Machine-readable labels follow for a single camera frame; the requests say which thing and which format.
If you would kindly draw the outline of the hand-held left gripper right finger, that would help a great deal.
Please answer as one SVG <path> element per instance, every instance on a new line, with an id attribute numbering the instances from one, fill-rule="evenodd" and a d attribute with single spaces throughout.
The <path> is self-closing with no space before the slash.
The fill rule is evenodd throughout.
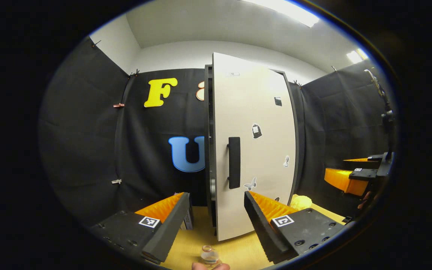
<path id="1" fill-rule="evenodd" d="M 312 207 L 296 211 L 253 191 L 244 193 L 244 208 L 268 261 L 274 264 L 312 253 L 344 227 Z"/>

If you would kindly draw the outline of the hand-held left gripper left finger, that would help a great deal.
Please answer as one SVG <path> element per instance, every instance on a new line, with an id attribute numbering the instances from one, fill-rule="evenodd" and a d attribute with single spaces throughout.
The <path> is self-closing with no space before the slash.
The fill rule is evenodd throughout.
<path id="1" fill-rule="evenodd" d="M 166 260 L 190 205 L 189 193 L 176 193 L 136 212 L 119 211 L 88 230 L 127 258 L 160 264 Z"/>

